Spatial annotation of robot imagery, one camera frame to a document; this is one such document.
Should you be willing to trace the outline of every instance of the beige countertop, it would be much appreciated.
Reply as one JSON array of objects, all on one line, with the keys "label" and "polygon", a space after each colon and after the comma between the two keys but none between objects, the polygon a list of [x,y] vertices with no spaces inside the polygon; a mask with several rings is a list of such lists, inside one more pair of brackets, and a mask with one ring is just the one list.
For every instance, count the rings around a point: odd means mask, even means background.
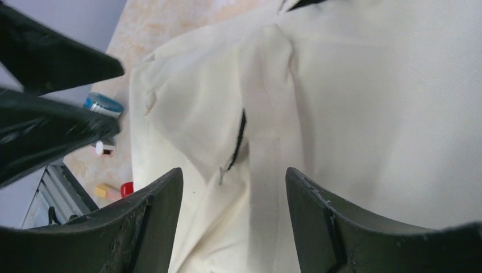
[{"label": "beige countertop", "polygon": [[119,189],[132,181],[131,137],[128,112],[128,81],[131,69],[151,51],[168,40],[190,30],[232,18],[252,10],[267,0],[127,0],[120,16],[109,55],[121,60],[126,70],[123,77],[98,82],[92,91],[119,101],[125,108],[121,116],[122,132],[116,137],[116,150],[111,158],[99,158],[90,146],[64,158],[80,184],[103,207],[110,202],[93,195],[97,184]]}]

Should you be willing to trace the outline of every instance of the white fabric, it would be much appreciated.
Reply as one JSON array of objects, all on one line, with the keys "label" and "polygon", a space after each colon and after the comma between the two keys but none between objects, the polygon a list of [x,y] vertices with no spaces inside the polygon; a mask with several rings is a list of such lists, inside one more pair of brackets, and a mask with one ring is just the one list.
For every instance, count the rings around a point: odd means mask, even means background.
[{"label": "white fabric", "polygon": [[[181,35],[132,73],[136,189],[184,173],[170,272],[299,272],[287,167],[401,222],[482,220],[482,2],[285,5]],[[249,153],[220,184],[242,108]]]}]

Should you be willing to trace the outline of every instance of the gray wall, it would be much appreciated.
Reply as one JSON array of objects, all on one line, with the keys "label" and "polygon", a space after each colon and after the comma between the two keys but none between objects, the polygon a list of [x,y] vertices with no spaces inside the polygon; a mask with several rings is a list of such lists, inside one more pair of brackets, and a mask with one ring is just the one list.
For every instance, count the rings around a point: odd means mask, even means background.
[{"label": "gray wall", "polygon": [[[4,0],[5,4],[48,27],[105,52],[109,46],[126,0]],[[16,86],[18,82],[0,67],[0,84]],[[91,86],[54,92],[46,97],[69,104],[82,105]],[[27,176],[0,189],[0,225],[21,226],[34,196],[41,174]]]}]

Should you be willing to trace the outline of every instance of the red cap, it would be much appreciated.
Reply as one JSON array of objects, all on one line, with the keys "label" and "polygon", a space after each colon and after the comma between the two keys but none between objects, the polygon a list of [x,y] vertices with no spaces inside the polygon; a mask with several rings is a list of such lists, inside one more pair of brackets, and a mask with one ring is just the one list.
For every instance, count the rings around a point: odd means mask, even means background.
[{"label": "red cap", "polygon": [[127,182],[120,186],[120,195],[126,197],[134,192],[134,182]]}]

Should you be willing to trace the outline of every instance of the yellow object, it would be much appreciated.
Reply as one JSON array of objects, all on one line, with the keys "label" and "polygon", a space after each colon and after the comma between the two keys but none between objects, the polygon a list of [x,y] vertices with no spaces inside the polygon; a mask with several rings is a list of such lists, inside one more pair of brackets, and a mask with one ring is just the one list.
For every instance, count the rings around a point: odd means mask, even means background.
[{"label": "yellow object", "polygon": [[107,197],[107,191],[109,189],[110,189],[110,187],[107,186],[107,185],[98,184],[97,186],[95,186],[94,194],[97,195],[98,197],[106,198]]}]

